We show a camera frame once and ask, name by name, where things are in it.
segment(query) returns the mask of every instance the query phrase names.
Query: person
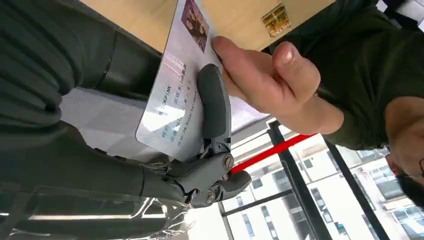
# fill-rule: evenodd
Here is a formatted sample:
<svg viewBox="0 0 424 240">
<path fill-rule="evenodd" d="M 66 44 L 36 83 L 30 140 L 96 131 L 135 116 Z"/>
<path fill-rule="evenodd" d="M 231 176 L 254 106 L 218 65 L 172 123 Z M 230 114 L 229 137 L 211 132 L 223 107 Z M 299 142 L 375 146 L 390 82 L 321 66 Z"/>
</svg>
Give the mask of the person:
<svg viewBox="0 0 424 240">
<path fill-rule="evenodd" d="M 352 150 L 389 146 L 401 188 L 424 207 L 424 34 L 398 29 L 376 3 L 337 0 L 272 56 L 222 36 L 213 47 L 230 95 L 300 134 Z"/>
</svg>

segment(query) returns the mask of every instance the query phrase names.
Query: man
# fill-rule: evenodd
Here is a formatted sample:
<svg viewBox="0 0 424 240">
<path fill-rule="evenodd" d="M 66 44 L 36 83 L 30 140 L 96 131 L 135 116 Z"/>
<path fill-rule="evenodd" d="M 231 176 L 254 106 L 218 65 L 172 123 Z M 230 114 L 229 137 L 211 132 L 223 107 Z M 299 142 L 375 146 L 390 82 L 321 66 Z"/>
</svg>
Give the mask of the man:
<svg viewBox="0 0 424 240">
<path fill-rule="evenodd" d="M 352 149 L 389 142 L 394 165 L 420 174 L 424 75 L 416 60 L 424 56 L 423 38 L 395 29 L 372 8 L 351 14 L 319 44 L 297 45 L 310 61 L 288 42 L 271 57 L 218 37 L 214 47 L 228 91 L 299 133 L 322 133 Z M 61 122 L 59 105 L 76 86 L 148 94 L 151 82 L 141 80 L 154 79 L 157 68 L 151 64 L 157 67 L 160 57 L 144 57 L 155 54 L 55 1 L 3 0 L 0 16 L 0 182 L 18 183 L 25 191 L 149 191 L 139 167 L 93 150 Z M 421 196 L 421 188 L 414 190 Z"/>
<path fill-rule="evenodd" d="M 273 56 L 225 37 L 213 46 L 230 95 L 300 134 L 352 150 L 389 145 L 390 168 L 424 207 L 424 35 L 397 29 L 375 3 L 337 1 Z"/>
</svg>

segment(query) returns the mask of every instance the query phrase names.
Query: red bar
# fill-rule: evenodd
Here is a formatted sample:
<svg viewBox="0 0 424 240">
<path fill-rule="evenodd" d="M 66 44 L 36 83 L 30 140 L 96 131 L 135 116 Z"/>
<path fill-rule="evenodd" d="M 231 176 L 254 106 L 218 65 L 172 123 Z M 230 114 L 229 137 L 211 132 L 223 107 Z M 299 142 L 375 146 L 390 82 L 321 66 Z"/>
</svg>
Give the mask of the red bar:
<svg viewBox="0 0 424 240">
<path fill-rule="evenodd" d="M 270 149 L 268 149 L 268 150 L 266 150 L 266 151 L 264 151 L 262 153 L 259 153 L 258 155 L 252 157 L 251 159 L 249 159 L 249 160 L 247 160 L 245 162 L 242 162 L 239 165 L 236 165 L 235 167 L 233 167 L 231 169 L 231 172 L 233 174 L 235 174 L 237 172 L 243 171 L 246 168 L 252 166 L 253 164 L 259 163 L 260 161 L 262 161 L 262 160 L 264 160 L 264 159 L 266 159 L 269 156 L 272 156 L 274 154 L 279 154 L 279 153 L 281 153 L 281 152 L 289 149 L 289 147 L 291 147 L 291 146 L 293 146 L 293 145 L 295 145 L 295 144 L 297 144 L 299 142 L 302 142 L 303 140 L 308 139 L 308 138 L 310 138 L 310 137 L 312 137 L 314 135 L 315 134 L 312 134 L 312 135 L 298 135 L 298 136 L 295 136 L 293 138 L 290 138 L 289 140 L 284 141 L 282 143 L 279 143 L 278 145 L 275 145 L 274 147 L 272 147 L 272 148 L 270 148 Z"/>
</svg>

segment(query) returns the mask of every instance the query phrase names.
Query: window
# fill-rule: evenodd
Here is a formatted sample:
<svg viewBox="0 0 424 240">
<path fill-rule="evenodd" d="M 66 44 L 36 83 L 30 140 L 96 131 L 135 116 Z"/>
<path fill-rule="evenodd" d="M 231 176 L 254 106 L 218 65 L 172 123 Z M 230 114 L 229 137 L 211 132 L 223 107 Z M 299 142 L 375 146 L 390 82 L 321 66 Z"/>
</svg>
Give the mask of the window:
<svg viewBox="0 0 424 240">
<path fill-rule="evenodd" d="M 355 179 L 356 183 L 358 184 L 360 190 L 362 191 L 363 195 L 365 196 L 365 198 L 368 201 L 369 205 L 371 206 L 372 210 L 376 210 L 376 207 L 374 206 L 373 202 L 371 201 L 371 198 L 368 195 L 367 191 L 365 191 L 365 188 L 362 185 L 362 182 L 359 180 L 358 176 L 356 174 L 353 174 L 353 178 Z"/>
<path fill-rule="evenodd" d="M 399 187 L 398 180 L 393 175 L 389 166 L 383 166 L 369 172 L 375 184 L 386 200 L 394 199 L 404 195 Z"/>
<path fill-rule="evenodd" d="M 254 237 L 255 233 L 253 232 L 251 221 L 249 221 L 249 217 L 247 214 L 243 214 L 244 225 L 246 225 L 247 233 L 249 233 L 250 237 Z"/>
<path fill-rule="evenodd" d="M 293 213 L 293 219 L 296 223 L 302 222 L 303 220 L 306 220 L 304 211 L 298 211 Z"/>
<path fill-rule="evenodd" d="M 244 205 L 244 204 L 243 204 L 243 199 L 242 199 L 242 197 L 241 197 L 241 196 L 237 196 L 235 199 L 237 200 L 237 203 L 238 203 L 238 206 L 239 206 L 239 207 L 241 207 L 241 206 L 243 206 L 243 205 Z"/>
<path fill-rule="evenodd" d="M 268 212 L 267 206 L 261 206 L 260 207 L 260 210 L 262 210 L 262 214 L 263 214 L 264 217 L 269 217 L 270 216 L 270 213 Z"/>
<path fill-rule="evenodd" d="M 306 160 L 304 160 L 304 161 L 303 161 L 303 163 L 305 164 L 305 167 L 306 167 L 307 169 L 310 169 L 310 168 L 312 168 L 312 167 L 313 167 L 312 162 L 311 162 L 311 159 L 306 159 Z"/>
<path fill-rule="evenodd" d="M 289 178 L 283 169 L 276 171 L 272 174 L 275 183 L 277 184 L 278 190 L 281 192 L 292 189 L 292 185 L 290 184 Z"/>
<path fill-rule="evenodd" d="M 397 209 L 393 214 L 411 240 L 424 238 L 424 213 L 417 206 Z"/>
<path fill-rule="evenodd" d="M 273 222 L 269 221 L 269 222 L 266 223 L 266 225 L 268 226 L 269 233 L 272 236 L 272 240 L 278 240 L 279 238 L 277 236 L 277 231 L 276 231 L 276 228 L 274 227 Z"/>
<path fill-rule="evenodd" d="M 287 178 L 287 174 L 282 169 L 274 172 L 272 175 L 274 176 L 275 180 L 277 180 L 277 181 Z"/>
<path fill-rule="evenodd" d="M 261 179 L 256 179 L 252 181 L 253 189 L 257 189 L 263 186 Z"/>
<path fill-rule="evenodd" d="M 299 166 L 299 170 L 305 171 L 305 168 L 304 168 L 304 166 L 302 165 L 301 162 L 299 162 L 297 165 Z"/>
<path fill-rule="evenodd" d="M 330 159 L 330 161 L 332 162 L 332 164 L 334 165 L 336 172 L 340 172 L 339 165 L 337 164 L 336 160 L 334 159 L 334 157 L 333 157 L 333 155 L 331 154 L 330 151 L 327 151 L 327 155 L 328 155 L 328 158 Z"/>
<path fill-rule="evenodd" d="M 389 154 L 389 150 L 385 148 L 374 149 L 374 150 L 359 150 L 357 151 L 362 162 L 369 162 L 377 159 L 381 159 L 387 154 Z"/>
<path fill-rule="evenodd" d="M 333 222 L 333 218 L 331 217 L 328 209 L 325 209 L 324 211 L 322 211 L 322 218 L 328 224 Z"/>
<path fill-rule="evenodd" d="M 321 193 L 318 190 L 318 188 L 311 188 L 310 192 L 312 193 L 313 198 L 316 201 L 316 204 L 319 207 L 319 210 L 324 210 L 324 208 L 326 207 L 326 203 L 324 202 L 323 197 L 321 197 Z"/>
<path fill-rule="evenodd" d="M 334 222 L 334 225 L 335 225 L 335 228 L 338 231 L 338 234 L 340 234 L 340 236 L 343 237 L 341 239 L 351 240 L 351 238 L 349 237 L 348 232 L 346 231 L 346 228 L 345 228 L 345 226 L 343 224 L 338 223 L 338 222 L 335 221 Z"/>
<path fill-rule="evenodd" d="M 293 193 L 282 197 L 282 199 L 287 205 L 288 209 L 296 209 L 301 206 Z"/>
<path fill-rule="evenodd" d="M 369 232 L 371 232 L 371 235 L 374 237 L 374 240 L 379 240 L 379 237 L 377 236 L 377 233 L 374 230 L 373 226 L 371 226 L 370 221 L 368 221 L 367 216 L 362 215 L 362 219 L 365 222 L 366 226 L 368 227 Z"/>
</svg>

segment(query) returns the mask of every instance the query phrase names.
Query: wooden table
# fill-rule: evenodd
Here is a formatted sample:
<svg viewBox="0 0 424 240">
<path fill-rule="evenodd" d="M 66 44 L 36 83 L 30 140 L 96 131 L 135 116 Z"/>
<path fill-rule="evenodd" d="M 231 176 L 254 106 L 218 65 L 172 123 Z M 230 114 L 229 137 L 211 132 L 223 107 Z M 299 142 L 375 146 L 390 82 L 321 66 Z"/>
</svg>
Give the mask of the wooden table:
<svg viewBox="0 0 424 240">
<path fill-rule="evenodd" d="M 177 0 L 81 0 L 121 28 L 163 52 Z M 270 37 L 261 18 L 281 0 L 202 0 L 219 35 L 239 47 L 262 50 L 334 0 L 284 0 L 291 27 Z"/>
</svg>

